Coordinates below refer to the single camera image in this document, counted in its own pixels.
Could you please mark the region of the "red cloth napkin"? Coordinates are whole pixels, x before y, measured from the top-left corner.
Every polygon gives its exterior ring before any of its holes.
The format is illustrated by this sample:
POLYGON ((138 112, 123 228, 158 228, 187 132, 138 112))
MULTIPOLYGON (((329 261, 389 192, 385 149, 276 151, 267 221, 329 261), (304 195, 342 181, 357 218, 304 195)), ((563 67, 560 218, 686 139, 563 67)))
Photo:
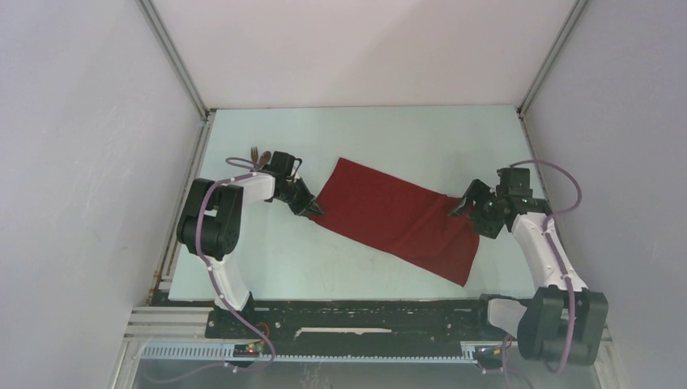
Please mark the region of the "red cloth napkin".
POLYGON ((311 220, 464 286, 480 237, 468 217, 450 214, 460 201, 341 158, 317 197, 324 213, 311 220))

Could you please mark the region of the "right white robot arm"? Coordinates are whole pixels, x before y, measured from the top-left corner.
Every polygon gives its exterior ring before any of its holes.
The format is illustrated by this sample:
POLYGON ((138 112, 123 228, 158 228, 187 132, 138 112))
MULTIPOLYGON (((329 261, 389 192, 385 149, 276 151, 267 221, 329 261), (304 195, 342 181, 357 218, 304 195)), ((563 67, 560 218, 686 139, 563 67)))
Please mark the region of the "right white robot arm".
POLYGON ((504 179, 496 188, 475 179, 450 211, 451 216, 466 216, 482 237, 494 239, 506 229, 523 252, 536 288, 525 302, 482 296, 485 308, 472 315, 472 330, 483 339, 500 331, 513 336, 529 361, 593 365, 608 300, 579 277, 557 236, 548 202, 532 194, 526 178, 504 179))

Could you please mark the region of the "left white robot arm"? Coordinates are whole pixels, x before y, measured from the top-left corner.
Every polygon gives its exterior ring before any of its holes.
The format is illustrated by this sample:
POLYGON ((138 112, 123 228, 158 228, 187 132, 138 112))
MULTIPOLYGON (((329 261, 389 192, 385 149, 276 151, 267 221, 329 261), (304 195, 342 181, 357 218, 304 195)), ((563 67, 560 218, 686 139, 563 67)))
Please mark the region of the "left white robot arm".
POLYGON ((324 214, 298 175, 258 171, 219 181, 193 180, 177 222, 177 241, 204 264, 215 303, 229 310, 224 325, 236 337, 247 337, 256 327, 255 314, 244 308, 251 293, 231 259, 239 242, 243 208, 274 199, 286 203, 296 216, 324 214))

